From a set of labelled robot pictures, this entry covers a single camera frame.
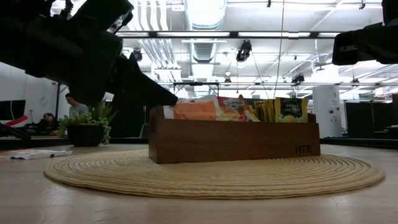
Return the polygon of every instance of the wooden box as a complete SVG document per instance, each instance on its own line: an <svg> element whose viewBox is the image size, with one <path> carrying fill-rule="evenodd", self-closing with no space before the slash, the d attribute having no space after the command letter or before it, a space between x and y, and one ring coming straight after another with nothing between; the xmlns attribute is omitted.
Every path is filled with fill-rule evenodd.
<svg viewBox="0 0 398 224"><path fill-rule="evenodd" d="M149 158L157 164L319 156L318 124L165 119L150 112Z"/></svg>

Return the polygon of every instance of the woven placemat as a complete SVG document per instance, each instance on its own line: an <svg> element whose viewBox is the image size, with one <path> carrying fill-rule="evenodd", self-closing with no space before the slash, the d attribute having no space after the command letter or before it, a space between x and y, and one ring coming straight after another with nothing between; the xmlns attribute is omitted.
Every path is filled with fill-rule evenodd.
<svg viewBox="0 0 398 224"><path fill-rule="evenodd" d="M360 189L384 178L363 161L322 155L256 161L155 164L147 150L84 154L46 168L78 187L168 198L254 199Z"/></svg>

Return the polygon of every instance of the ceiling duct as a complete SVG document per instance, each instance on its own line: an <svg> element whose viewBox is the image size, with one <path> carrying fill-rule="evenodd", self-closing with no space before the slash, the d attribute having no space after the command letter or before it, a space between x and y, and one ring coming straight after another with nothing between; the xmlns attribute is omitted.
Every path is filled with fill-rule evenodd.
<svg viewBox="0 0 398 224"><path fill-rule="evenodd" d="M208 31L222 28L226 0L184 0L184 6L189 30ZM210 63L216 54L216 48L216 43L192 43L193 59L198 63Z"/></svg>

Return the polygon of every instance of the black robotic arm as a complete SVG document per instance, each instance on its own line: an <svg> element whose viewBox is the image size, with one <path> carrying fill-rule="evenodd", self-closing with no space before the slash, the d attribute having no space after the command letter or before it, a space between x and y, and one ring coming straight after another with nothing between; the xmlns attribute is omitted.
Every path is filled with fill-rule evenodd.
<svg viewBox="0 0 398 224"><path fill-rule="evenodd" d="M100 102L106 91L127 103L177 102L175 95L141 72L133 55L126 58L121 53L123 40L115 33L132 18L128 0L87 0L72 17L71 1L54 16L52 3L0 1L0 62L68 85L86 105Z"/></svg>

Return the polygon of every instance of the potted plant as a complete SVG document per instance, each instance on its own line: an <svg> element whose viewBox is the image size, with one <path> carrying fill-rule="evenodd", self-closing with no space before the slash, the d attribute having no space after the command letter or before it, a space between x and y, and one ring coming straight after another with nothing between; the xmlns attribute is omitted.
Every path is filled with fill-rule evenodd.
<svg viewBox="0 0 398 224"><path fill-rule="evenodd" d="M89 112L80 115L66 116L61 120L59 135L68 131L69 140L74 146L98 146L100 143L109 144L109 123L117 111L112 112L111 104L102 101L90 108Z"/></svg>

